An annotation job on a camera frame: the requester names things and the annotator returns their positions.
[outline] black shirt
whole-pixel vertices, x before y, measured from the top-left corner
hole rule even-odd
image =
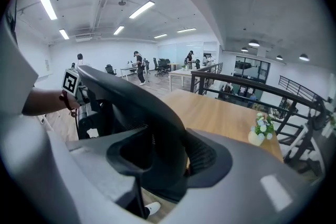
[[[192,60],[193,60],[193,57],[191,56],[191,54],[188,54],[188,56],[187,56],[187,63],[188,63],[188,61],[192,62]]]
[[[136,58],[137,58],[136,60],[140,62],[140,63],[138,64],[138,68],[139,68],[139,67],[141,67],[142,57],[141,57],[140,55],[137,55]]]

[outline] qr code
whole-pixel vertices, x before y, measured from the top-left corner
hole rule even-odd
[[[66,72],[64,76],[63,88],[68,90],[69,92],[75,92],[75,85],[77,82],[77,78],[72,74]]]

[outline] desk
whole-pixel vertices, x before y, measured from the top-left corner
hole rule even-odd
[[[169,74],[169,89],[172,91],[172,76],[179,76],[181,77],[182,80],[182,87],[184,84],[184,77],[190,77],[191,78],[191,69],[189,70],[182,70],[182,69],[177,69],[175,71],[171,71],[168,73]]]
[[[135,67],[120,68],[121,78],[123,77],[123,74],[122,74],[122,71],[123,71],[123,70],[126,71],[126,70],[132,70],[132,69],[136,69],[136,70],[138,70],[138,67],[135,66]]]
[[[172,66],[174,66],[173,68],[174,68],[174,71],[176,70],[176,66],[178,65],[178,63],[167,63],[167,65],[169,65],[170,66],[170,71],[172,71]]]
[[[220,134],[245,143],[258,111],[183,90],[175,90],[161,98],[182,120],[185,128]],[[275,133],[260,146],[282,160]]]

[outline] fluorescent light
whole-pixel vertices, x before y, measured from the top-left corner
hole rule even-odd
[[[159,35],[159,36],[156,36],[154,38],[160,38],[160,37],[165,37],[167,34],[163,34],[163,35]]]
[[[192,30],[196,30],[196,28],[184,29],[184,30],[180,30],[180,31],[177,31],[177,32],[178,32],[178,33],[182,33],[182,32],[192,31]]]
[[[309,61],[309,58],[308,58],[308,56],[306,54],[301,54],[300,57],[299,57],[299,59],[301,59],[302,61],[306,61],[306,62]]]
[[[124,29],[124,26],[119,26],[118,29],[114,32],[114,35],[119,34],[119,32]]]
[[[46,12],[48,13],[49,17],[51,20],[56,20],[56,14],[54,12],[53,6],[51,5],[50,0],[41,0],[41,3],[44,7],[44,9],[46,10]]]
[[[260,46],[258,41],[256,41],[255,39],[252,39],[248,44],[252,47],[259,47]]]
[[[64,39],[69,39],[69,37],[68,37],[68,35],[67,35],[67,33],[65,32],[64,29],[61,29],[59,32],[62,34],[62,36],[64,37]]]
[[[149,9],[151,6],[154,6],[154,2],[148,1],[146,4],[144,4],[141,8],[139,8],[135,13],[133,13],[130,18],[134,19],[137,16],[139,16],[141,13],[143,13],[146,9]]]

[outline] white table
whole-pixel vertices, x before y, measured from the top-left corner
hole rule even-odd
[[[135,66],[135,67],[126,67],[126,68],[120,68],[120,73],[121,73],[121,78],[123,77],[123,74],[122,74],[122,71],[124,70],[124,71],[126,71],[126,70],[131,70],[131,69],[136,69],[137,71],[138,71],[138,66]]]
[[[171,77],[172,76],[180,76],[181,77],[181,80],[182,80],[182,87],[184,86],[184,77],[189,77],[191,78],[191,69],[188,69],[188,70],[182,70],[182,69],[177,69],[175,71],[171,71],[169,72],[169,89],[170,91],[172,91],[172,79]]]

